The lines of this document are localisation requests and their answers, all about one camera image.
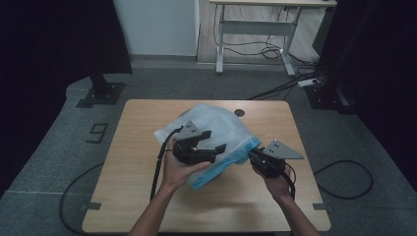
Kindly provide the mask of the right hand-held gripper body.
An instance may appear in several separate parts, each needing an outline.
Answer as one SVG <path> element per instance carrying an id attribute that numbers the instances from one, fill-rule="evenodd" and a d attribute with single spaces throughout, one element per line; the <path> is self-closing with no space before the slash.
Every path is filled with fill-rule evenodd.
<path id="1" fill-rule="evenodd" d="M 286 159 L 304 158 L 300 152 L 279 140 L 273 140 L 266 147 L 257 147 L 257 149 L 262 152 L 262 158 L 250 158 L 250 162 L 266 178 L 279 177 L 285 170 Z"/>

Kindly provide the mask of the black curtain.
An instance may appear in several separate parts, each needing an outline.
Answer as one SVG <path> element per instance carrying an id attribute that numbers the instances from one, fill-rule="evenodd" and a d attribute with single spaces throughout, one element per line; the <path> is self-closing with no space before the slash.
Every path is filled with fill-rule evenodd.
<path id="1" fill-rule="evenodd" d="M 417 0 L 336 0 L 320 63 L 417 191 Z"/>
<path id="2" fill-rule="evenodd" d="M 131 72 L 113 0 L 0 0 L 0 198 L 60 113 L 68 85 Z"/>

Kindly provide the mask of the black stand base plate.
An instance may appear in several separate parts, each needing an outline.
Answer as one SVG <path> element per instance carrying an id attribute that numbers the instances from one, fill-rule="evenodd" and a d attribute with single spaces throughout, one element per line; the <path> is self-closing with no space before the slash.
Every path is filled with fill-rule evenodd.
<path id="1" fill-rule="evenodd" d="M 109 83 L 102 74 L 91 75 L 92 86 L 77 108 L 92 108 L 94 105 L 115 105 L 125 86 L 124 83 Z"/>
<path id="2" fill-rule="evenodd" d="M 307 87 L 305 93 L 313 109 L 335 110 L 347 115 L 356 113 L 354 94 L 346 87 L 339 87 L 333 91 L 320 87 Z"/>

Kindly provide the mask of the white desk with metal legs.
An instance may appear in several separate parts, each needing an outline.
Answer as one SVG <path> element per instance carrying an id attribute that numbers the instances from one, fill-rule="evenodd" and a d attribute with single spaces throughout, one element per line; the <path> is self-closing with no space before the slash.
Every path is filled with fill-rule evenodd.
<path id="1" fill-rule="evenodd" d="M 215 71 L 223 73 L 223 36 L 225 34 L 247 34 L 247 35 L 278 35 L 286 36 L 283 48 L 280 50 L 280 57 L 284 68 L 290 77 L 295 75 L 290 62 L 289 49 L 298 27 L 301 12 L 305 8 L 334 8 L 337 5 L 335 0 L 209 0 L 221 8 L 218 21 L 219 42 L 216 51 Z M 295 8 L 295 17 L 291 22 L 249 22 L 229 21 L 225 19 L 225 7 L 238 6 L 272 6 Z"/>

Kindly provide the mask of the white plastic bag blue edge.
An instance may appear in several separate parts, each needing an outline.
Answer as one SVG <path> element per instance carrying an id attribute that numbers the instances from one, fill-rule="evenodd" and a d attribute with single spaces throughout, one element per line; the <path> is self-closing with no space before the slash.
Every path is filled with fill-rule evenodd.
<path id="1" fill-rule="evenodd" d="M 225 152 L 216 157 L 214 164 L 189 177 L 188 183 L 194 189 L 201 188 L 231 164 L 245 163 L 249 151 L 261 144 L 234 113 L 204 103 L 194 105 L 187 115 L 172 120 L 163 129 L 155 131 L 154 136 L 162 145 L 174 129 L 184 126 L 188 121 L 192 121 L 200 131 L 211 131 L 210 138 L 199 142 L 197 148 L 213 149 L 227 144 Z"/>

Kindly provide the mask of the white partition panel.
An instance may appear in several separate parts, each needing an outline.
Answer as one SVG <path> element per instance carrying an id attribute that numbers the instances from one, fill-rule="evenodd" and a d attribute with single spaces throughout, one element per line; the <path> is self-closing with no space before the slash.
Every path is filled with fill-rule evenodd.
<path id="1" fill-rule="evenodd" d="M 131 55 L 197 55 L 199 0 L 114 0 Z"/>

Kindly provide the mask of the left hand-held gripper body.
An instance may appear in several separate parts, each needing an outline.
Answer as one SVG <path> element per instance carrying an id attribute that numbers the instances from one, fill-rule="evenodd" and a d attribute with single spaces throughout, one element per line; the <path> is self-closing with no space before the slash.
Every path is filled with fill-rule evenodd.
<path id="1" fill-rule="evenodd" d="M 199 128 L 188 121 L 176 135 L 173 154 L 182 163 L 196 165 L 201 162 L 214 163 L 216 158 L 215 149 L 198 149 L 198 136 L 202 134 Z"/>

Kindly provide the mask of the white power strip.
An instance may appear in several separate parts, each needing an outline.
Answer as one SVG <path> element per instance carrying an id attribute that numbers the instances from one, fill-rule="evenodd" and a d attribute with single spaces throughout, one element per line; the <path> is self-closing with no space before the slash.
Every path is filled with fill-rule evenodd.
<path id="1" fill-rule="evenodd" d="M 297 83 L 299 88 L 310 87 L 310 86 L 319 86 L 321 82 L 318 79 L 308 79 L 303 80 Z"/>

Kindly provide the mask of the person's right hand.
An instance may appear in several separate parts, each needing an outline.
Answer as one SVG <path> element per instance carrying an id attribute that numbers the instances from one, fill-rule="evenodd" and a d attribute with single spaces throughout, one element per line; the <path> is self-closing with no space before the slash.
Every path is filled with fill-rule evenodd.
<path id="1" fill-rule="evenodd" d="M 293 202 L 293 198 L 290 194 L 290 187 L 288 182 L 282 177 L 279 176 L 277 178 L 266 178 L 262 175 L 262 173 L 257 170 L 256 168 L 253 168 L 253 170 L 263 178 L 266 187 L 270 194 L 272 195 L 272 198 L 281 206 L 287 203 Z"/>

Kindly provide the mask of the person's left hand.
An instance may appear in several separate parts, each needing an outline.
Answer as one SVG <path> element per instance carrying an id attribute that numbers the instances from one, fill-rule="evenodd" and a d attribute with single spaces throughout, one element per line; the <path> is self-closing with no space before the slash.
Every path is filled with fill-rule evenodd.
<path id="1" fill-rule="evenodd" d="M 164 155 L 163 177 L 160 188 L 175 192 L 188 181 L 192 174 L 205 170 L 209 166 L 210 162 L 208 161 L 196 165 L 186 165 L 179 162 L 173 154 L 173 148 L 168 147 Z"/>

